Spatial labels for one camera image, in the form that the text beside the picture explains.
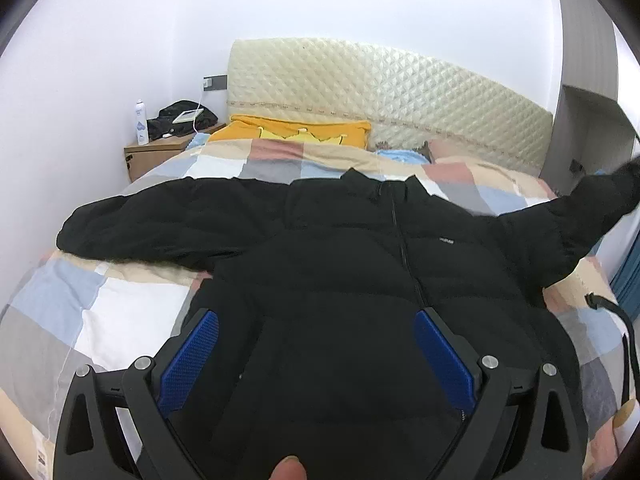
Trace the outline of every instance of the jacket zipper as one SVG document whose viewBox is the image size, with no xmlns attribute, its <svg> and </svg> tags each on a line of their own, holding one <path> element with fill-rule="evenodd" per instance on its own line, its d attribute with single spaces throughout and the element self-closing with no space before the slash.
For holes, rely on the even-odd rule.
<svg viewBox="0 0 640 480">
<path fill-rule="evenodd" d="M 384 182 L 380 183 L 378 186 L 378 196 L 382 196 L 382 184 L 384 184 Z M 418 296 L 420 307 L 425 308 L 427 306 L 427 303 L 424 300 L 422 287 L 420 286 L 420 283 L 418 283 L 418 280 L 414 278 L 414 275 L 411 272 L 411 269 L 409 268 L 409 262 L 406 257 L 406 244 L 404 243 L 404 236 L 402 236 L 402 231 L 400 229 L 400 226 L 398 225 L 398 216 L 396 215 L 396 200 L 394 199 L 394 194 L 392 189 L 389 189 L 389 195 L 391 196 L 391 216 L 394 222 L 394 229 L 396 230 L 396 235 L 398 236 L 398 241 L 400 245 L 400 256 L 402 258 L 402 266 L 406 269 L 406 271 L 409 273 L 409 276 L 411 276 L 411 279 L 414 282 L 414 289 Z M 466 413 L 463 410 L 460 410 L 460 418 L 462 419 L 462 423 L 464 424 L 466 420 Z"/>
</svg>

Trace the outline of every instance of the quilted headboard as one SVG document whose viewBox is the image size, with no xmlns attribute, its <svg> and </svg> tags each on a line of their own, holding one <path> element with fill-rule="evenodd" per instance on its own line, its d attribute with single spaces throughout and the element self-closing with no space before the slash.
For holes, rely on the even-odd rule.
<svg viewBox="0 0 640 480">
<path fill-rule="evenodd" d="M 499 83 L 433 57 L 351 41 L 237 40 L 227 95 L 229 114 L 366 119 L 370 148 L 417 148 L 439 137 L 535 176 L 551 138 L 551 113 Z"/>
</svg>

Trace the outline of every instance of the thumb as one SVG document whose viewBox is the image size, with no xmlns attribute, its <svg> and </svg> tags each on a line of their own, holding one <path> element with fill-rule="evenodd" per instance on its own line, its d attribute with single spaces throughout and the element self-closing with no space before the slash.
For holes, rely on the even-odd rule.
<svg viewBox="0 0 640 480">
<path fill-rule="evenodd" d="M 298 457 L 287 456 L 280 460 L 269 480 L 306 480 L 306 471 Z"/>
</svg>

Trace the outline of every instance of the spray can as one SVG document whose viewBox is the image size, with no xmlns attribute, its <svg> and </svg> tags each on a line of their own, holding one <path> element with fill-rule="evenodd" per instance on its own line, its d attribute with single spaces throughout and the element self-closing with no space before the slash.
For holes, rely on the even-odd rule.
<svg viewBox="0 0 640 480">
<path fill-rule="evenodd" d="M 146 107 L 140 99 L 136 104 L 136 135 L 138 136 L 138 145 L 149 143 L 149 130 L 146 129 Z"/>
</svg>

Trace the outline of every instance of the white cable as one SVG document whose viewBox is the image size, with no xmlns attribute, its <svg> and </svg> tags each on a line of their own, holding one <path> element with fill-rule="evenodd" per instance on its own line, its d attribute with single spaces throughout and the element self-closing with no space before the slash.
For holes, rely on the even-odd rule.
<svg viewBox="0 0 640 480">
<path fill-rule="evenodd" d="M 196 112 L 193 114 L 193 123 L 191 123 L 191 127 L 193 128 L 193 131 L 198 133 L 198 131 L 196 130 L 196 117 L 198 116 L 198 108 L 200 108 L 200 103 L 202 102 L 202 98 L 204 96 L 204 83 L 202 85 L 202 90 L 200 91 L 200 98 L 198 99 L 198 106 L 196 106 Z"/>
</svg>

